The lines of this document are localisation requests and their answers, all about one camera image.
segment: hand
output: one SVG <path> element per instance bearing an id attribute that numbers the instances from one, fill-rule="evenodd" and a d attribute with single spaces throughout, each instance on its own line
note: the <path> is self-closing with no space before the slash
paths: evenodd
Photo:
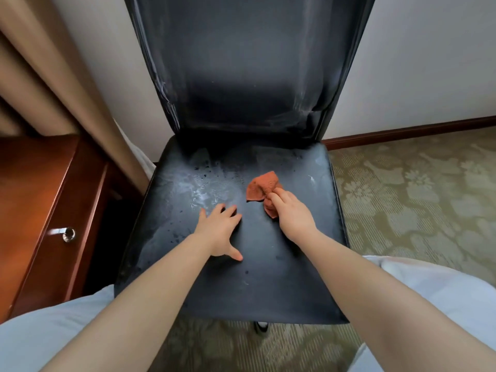
<path id="1" fill-rule="evenodd" d="M 202 208 L 194 235 L 199 236 L 202 243 L 208 244 L 212 256 L 226 254 L 237 261 L 242 261 L 243 256 L 229 241 L 232 231 L 241 220 L 241 214 L 232 216 L 236 211 L 235 205 L 222 211 L 225 206 L 223 203 L 218 204 L 208 217 L 205 209 Z"/>
<path id="2" fill-rule="evenodd" d="M 293 193 L 275 188 L 267 198 L 276 207 L 282 232 L 292 242 L 301 245 L 308 233 L 317 231 L 312 213 Z"/>

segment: person's left hand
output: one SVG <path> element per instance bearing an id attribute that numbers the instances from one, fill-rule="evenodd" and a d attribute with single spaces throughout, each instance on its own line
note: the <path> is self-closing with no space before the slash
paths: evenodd
<path id="1" fill-rule="evenodd" d="M 208 244 L 212 256 L 226 254 L 237 261 L 242 261 L 243 256 L 229 241 L 232 231 L 241 220 L 241 214 L 232 216 L 236 211 L 235 205 L 222 211 L 225 206 L 223 203 L 218 204 L 208 217 L 205 209 L 202 208 L 194 235 Z"/>

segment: baseboard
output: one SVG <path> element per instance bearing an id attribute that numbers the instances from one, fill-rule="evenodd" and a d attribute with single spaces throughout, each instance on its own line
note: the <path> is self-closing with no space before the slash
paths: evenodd
<path id="1" fill-rule="evenodd" d="M 486 128 L 496 125 L 496 116 L 486 118 L 470 118 L 467 120 L 441 122 L 439 124 L 412 126 L 409 128 L 383 130 L 380 132 L 355 134 L 353 136 L 329 138 L 322 140 L 328 150 L 345 147 L 370 145 L 406 138 L 424 137 L 435 134 L 458 132 L 461 130 Z"/>

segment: black leather chair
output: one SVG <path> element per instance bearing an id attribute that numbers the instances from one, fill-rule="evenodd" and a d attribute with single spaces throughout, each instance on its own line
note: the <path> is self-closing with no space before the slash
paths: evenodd
<path id="1" fill-rule="evenodd" d="M 148 188 L 119 294 L 194 231 L 200 207 L 236 204 L 242 263 L 211 258 L 182 312 L 217 319 L 347 322 L 317 271 L 248 183 L 274 170 L 347 245 L 323 136 L 374 0 L 126 0 L 175 136 Z"/>

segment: wooden table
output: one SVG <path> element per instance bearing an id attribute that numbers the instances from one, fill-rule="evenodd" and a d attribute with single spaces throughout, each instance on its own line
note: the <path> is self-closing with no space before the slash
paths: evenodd
<path id="1" fill-rule="evenodd" d="M 111 195 L 142 200 L 84 138 L 0 139 L 0 323 L 81 296 Z"/>

